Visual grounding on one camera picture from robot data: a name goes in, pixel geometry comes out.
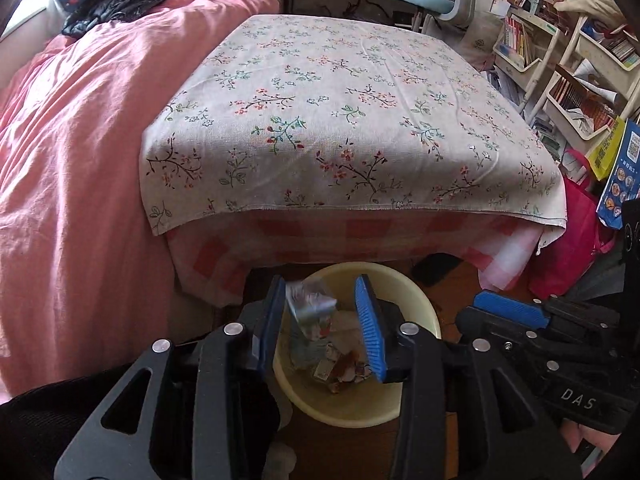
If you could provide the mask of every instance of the qr code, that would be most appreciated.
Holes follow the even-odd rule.
[[[629,139],[629,147],[626,149],[626,156],[630,158],[634,164],[638,162],[638,153],[640,152],[640,137],[638,134],[631,133],[631,139]]]

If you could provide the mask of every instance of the yellow plastic bin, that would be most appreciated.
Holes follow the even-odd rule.
[[[420,287],[396,270],[379,264],[350,262],[313,273],[305,281],[322,280],[338,299],[341,310],[355,310],[353,288],[360,274],[368,274],[376,296],[397,304],[407,321],[413,321],[440,338],[438,317]],[[300,410],[315,420],[340,428],[368,428],[400,415],[401,384],[381,384],[370,378],[339,394],[313,384],[304,372],[294,370],[289,359],[289,310],[286,308],[273,359],[278,384]]]

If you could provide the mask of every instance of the pink bag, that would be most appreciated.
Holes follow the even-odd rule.
[[[596,255],[607,253],[615,243],[615,230],[601,224],[596,215],[598,198],[586,190],[591,181],[589,161],[575,150],[567,153],[582,163],[589,176],[581,184],[563,177],[566,231],[531,259],[529,290],[542,300],[566,293],[591,267]]]

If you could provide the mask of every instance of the white cloth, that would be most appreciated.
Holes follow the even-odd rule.
[[[145,131],[140,183],[156,234],[291,207],[566,224],[558,168],[484,76],[434,38],[331,18],[237,28]]]
[[[626,23],[626,18],[613,0],[563,0],[554,7],[561,12],[588,14],[610,28],[617,28]]]

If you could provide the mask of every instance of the bookshelf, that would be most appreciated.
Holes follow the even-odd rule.
[[[620,118],[625,120],[629,118],[640,105],[640,60],[629,67],[621,63],[611,52],[592,40],[582,31],[582,27],[587,21],[587,18],[586,15],[582,15],[578,19],[571,40],[564,54],[562,54],[559,64],[568,66],[571,59],[577,58],[578,61],[573,63],[573,67],[575,68],[579,64],[579,59],[588,59],[597,72],[606,79],[612,89],[626,98],[626,106],[620,114]],[[527,115],[526,122],[528,124],[533,123],[538,112],[545,106],[549,92],[559,79],[560,75],[554,72],[536,106],[529,115]]]
[[[609,50],[580,31],[575,51],[583,58],[591,61],[599,74],[626,99],[630,99],[634,89],[640,82],[640,59],[632,66],[622,64]]]
[[[586,155],[611,133],[610,126],[603,126],[596,132],[586,136],[580,132],[571,116],[551,95],[546,94],[545,112],[574,150]]]
[[[519,66],[506,53],[510,49],[505,45],[507,28],[503,28],[498,40],[494,44],[495,64],[503,70],[517,86],[522,88],[525,95],[518,106],[518,112],[524,110],[527,102],[535,94],[540,82],[548,82],[553,74],[553,66],[562,56],[566,46],[566,37],[556,26],[546,22],[539,16],[530,14],[526,10],[516,7],[510,9],[509,18],[519,22],[530,35],[530,49],[532,61]]]

